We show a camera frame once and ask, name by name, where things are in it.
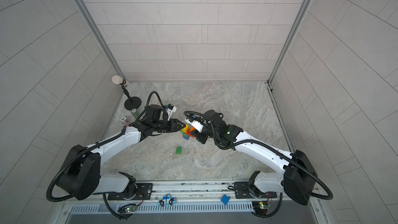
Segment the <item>yellow square lego brick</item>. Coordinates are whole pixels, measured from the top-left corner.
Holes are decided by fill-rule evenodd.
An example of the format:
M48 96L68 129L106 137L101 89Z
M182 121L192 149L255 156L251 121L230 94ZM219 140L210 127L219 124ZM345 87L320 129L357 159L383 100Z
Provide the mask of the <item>yellow square lego brick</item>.
M187 133L188 132L188 130L189 130L189 126L188 125L186 125L182 130L181 130L181 132L183 132L183 133Z

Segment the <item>long red lego brick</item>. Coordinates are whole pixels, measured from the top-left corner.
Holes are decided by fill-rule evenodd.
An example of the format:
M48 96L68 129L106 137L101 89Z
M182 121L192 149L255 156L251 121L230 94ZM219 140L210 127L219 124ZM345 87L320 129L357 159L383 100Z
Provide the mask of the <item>long red lego brick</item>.
M192 138L195 138L195 136L193 136L190 132L187 132L186 135L188 135L188 136L190 136Z

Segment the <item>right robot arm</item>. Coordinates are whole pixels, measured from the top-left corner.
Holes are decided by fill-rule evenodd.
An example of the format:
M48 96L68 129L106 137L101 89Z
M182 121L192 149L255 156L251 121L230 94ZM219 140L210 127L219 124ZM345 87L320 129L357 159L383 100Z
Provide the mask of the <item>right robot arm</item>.
M204 114L185 111L183 114L186 123L195 128L194 137L202 144L212 138L218 148L245 153L275 171L275 176L263 172L251 175L248 190L253 197L258 198L269 191L279 192L301 205L307 205L311 197L333 199L332 191L318 178L307 155L302 151L291 153L266 144L242 128L226 124L223 114L214 110Z

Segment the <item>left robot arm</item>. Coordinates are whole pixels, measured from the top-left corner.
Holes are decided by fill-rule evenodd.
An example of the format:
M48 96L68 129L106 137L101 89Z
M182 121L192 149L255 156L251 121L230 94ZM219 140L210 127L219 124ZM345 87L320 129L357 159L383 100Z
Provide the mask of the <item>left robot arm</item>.
M135 178L120 172L101 175L101 166L110 158L128 147L138 144L147 137L164 133L175 133L185 128L185 123L171 115L176 111L172 104L147 103L138 118L120 133L89 146L72 147L60 171L50 182L46 199L62 202L70 198L84 200L91 195L122 193L128 198L134 196Z

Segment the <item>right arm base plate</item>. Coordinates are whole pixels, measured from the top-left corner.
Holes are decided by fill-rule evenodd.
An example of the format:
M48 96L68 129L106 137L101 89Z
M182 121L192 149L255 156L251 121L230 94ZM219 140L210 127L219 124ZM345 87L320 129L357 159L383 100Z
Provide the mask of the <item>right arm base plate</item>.
M233 183L233 189L236 199L256 199L248 188L248 183L244 181L235 181ZM277 199L279 195L276 192L261 193L259 199Z

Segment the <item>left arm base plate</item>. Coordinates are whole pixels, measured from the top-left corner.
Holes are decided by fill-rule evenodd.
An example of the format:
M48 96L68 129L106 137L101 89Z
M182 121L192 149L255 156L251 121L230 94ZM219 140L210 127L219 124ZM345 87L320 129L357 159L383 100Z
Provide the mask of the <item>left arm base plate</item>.
M107 200L111 201L129 201L129 200L149 200L153 189L152 183L136 183L135 191L130 193L116 193L112 192L108 194Z

